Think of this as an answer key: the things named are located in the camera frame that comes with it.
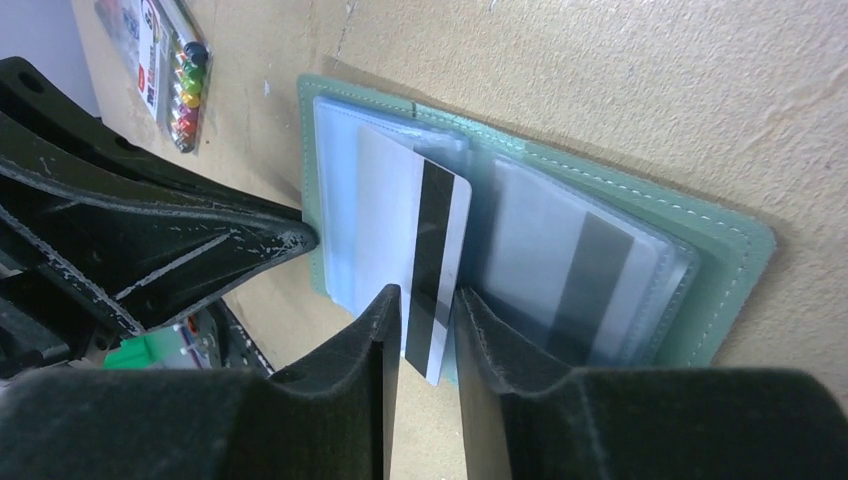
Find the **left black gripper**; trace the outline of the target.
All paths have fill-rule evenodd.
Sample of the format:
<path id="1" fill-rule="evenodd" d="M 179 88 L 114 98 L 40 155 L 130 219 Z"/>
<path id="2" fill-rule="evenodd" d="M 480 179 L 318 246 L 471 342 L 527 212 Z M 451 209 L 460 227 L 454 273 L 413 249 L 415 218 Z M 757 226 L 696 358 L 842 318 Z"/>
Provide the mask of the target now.
<path id="1" fill-rule="evenodd" d="M 1 119 L 1 377 L 50 367 L 273 367 L 224 300 L 255 275 L 313 250 L 296 210 L 182 190 L 115 172 Z M 87 319 L 49 324 L 16 299 L 41 267 Z"/>

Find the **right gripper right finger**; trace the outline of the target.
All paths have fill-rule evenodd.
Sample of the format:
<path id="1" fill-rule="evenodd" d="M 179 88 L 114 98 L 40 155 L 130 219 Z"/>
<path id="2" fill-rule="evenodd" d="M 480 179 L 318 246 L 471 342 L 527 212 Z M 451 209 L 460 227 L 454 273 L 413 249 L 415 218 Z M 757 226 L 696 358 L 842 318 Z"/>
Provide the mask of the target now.
<path id="1" fill-rule="evenodd" d="M 470 288 L 454 296 L 472 479 L 843 479 L 847 418 L 781 368 L 561 362 Z"/>

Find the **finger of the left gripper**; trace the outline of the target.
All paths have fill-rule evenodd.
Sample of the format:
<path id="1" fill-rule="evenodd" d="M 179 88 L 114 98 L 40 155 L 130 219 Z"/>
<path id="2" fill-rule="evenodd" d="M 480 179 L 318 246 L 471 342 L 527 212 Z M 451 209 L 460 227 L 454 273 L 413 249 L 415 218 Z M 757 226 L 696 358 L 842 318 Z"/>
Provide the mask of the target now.
<path id="1" fill-rule="evenodd" d="M 131 144 L 22 57 L 1 60 L 1 111 L 48 143 L 123 178 L 263 214 L 302 217 L 295 208 L 219 184 Z"/>

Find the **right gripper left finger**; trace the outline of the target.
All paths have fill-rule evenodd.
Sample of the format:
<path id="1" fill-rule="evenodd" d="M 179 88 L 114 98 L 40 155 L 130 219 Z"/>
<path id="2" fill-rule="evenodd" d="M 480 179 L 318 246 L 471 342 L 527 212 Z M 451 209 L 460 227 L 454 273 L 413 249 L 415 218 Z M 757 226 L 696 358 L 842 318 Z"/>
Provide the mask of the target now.
<path id="1" fill-rule="evenodd" d="M 400 289 L 275 374 L 45 369 L 1 397 L 5 479 L 385 479 Z"/>

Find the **silver credit card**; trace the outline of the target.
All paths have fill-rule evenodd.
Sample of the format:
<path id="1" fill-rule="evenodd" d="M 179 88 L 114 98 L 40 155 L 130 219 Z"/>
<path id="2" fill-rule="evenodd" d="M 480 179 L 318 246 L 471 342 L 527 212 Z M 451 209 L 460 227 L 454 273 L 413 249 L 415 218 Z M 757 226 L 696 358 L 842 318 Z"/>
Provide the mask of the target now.
<path id="1" fill-rule="evenodd" d="M 670 239 L 526 166 L 497 160 L 478 290 L 552 356 L 612 365 L 652 321 L 677 254 Z"/>

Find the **green card holder wallet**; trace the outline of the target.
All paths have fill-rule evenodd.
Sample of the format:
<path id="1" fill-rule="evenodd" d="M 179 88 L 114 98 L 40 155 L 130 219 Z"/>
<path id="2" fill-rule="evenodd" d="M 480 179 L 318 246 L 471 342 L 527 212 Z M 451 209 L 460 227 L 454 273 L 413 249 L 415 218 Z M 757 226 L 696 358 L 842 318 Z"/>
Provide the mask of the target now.
<path id="1" fill-rule="evenodd" d="M 574 364 L 555 357 L 572 365 L 708 365 L 775 251 L 772 230 L 750 216 L 467 117 L 319 75 L 300 76 L 297 90 L 304 218 L 320 242 L 310 257 L 312 283 L 350 313 L 362 126 L 469 181 L 472 197 L 455 290 L 472 287 L 491 310 L 478 286 L 497 160 L 562 182 L 670 239 L 677 254 L 660 284 L 658 316 L 639 321 L 626 336 L 620 362 Z M 455 334 L 453 299 L 441 379 L 457 376 Z"/>

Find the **white magnetic stripe card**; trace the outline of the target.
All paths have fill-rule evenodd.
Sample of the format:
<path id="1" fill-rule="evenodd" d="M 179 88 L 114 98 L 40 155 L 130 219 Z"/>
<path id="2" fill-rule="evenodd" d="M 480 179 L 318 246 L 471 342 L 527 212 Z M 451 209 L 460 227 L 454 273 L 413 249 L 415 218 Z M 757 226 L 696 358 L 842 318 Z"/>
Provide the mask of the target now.
<path id="1" fill-rule="evenodd" d="M 472 186 L 374 127 L 358 130 L 351 311 L 400 289 L 401 352 L 441 379 Z"/>

